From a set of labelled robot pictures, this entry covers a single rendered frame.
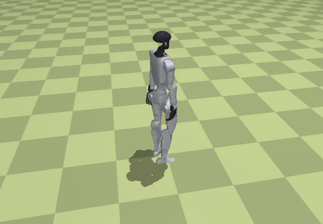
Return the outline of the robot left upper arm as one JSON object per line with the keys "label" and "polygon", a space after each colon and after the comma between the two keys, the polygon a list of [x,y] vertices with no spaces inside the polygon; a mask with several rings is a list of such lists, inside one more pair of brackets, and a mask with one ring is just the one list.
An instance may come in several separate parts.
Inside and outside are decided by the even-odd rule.
{"label": "robot left upper arm", "polygon": [[[156,48],[157,49],[157,48]],[[152,73],[152,71],[151,71],[151,54],[152,54],[152,52],[154,51],[154,50],[156,50],[156,49],[151,49],[150,51],[149,51],[149,55],[150,55],[150,72]]]}

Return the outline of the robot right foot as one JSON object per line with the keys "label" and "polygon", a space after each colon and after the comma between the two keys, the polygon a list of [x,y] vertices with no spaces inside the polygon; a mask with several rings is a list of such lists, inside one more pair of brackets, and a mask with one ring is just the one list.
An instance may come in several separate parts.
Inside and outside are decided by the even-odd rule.
{"label": "robot right foot", "polygon": [[174,161],[174,160],[175,160],[175,158],[174,158],[174,157],[166,157],[166,160],[162,160],[162,157],[159,157],[159,158],[157,158],[156,163],[157,163],[157,164],[161,164],[161,163],[169,163],[169,162],[172,162],[172,161]]}

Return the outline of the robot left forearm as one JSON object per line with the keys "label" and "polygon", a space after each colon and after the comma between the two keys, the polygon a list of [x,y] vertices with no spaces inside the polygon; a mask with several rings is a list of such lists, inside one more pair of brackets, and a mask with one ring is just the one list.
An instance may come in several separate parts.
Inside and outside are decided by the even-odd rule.
{"label": "robot left forearm", "polygon": [[150,77],[150,82],[149,82],[150,90],[154,90],[155,83],[153,82],[153,77],[151,72],[149,72],[149,77]]}

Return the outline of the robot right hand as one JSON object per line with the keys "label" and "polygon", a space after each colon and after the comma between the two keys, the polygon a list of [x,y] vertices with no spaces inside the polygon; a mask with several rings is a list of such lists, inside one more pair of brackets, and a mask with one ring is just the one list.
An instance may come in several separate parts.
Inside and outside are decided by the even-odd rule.
{"label": "robot right hand", "polygon": [[170,117],[169,117],[169,119],[166,119],[166,121],[172,120],[175,117],[175,115],[176,115],[176,110],[177,109],[174,110],[174,107],[172,105],[170,107],[170,110],[171,110]]}

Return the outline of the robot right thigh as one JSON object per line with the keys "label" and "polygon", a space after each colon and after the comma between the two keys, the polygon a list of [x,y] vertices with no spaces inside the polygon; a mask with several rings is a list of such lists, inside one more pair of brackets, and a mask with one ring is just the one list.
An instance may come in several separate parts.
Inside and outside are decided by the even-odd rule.
{"label": "robot right thigh", "polygon": [[[161,104],[162,104],[161,108],[162,108],[163,112],[165,113],[165,119],[169,119],[170,113],[171,113],[170,102],[167,99],[164,99]],[[171,136],[175,127],[176,127],[176,123],[177,123],[177,111],[176,111],[175,117],[172,120],[166,121],[167,128],[162,129],[160,131],[161,138],[162,138],[163,133],[166,133],[166,132],[168,132]]]}

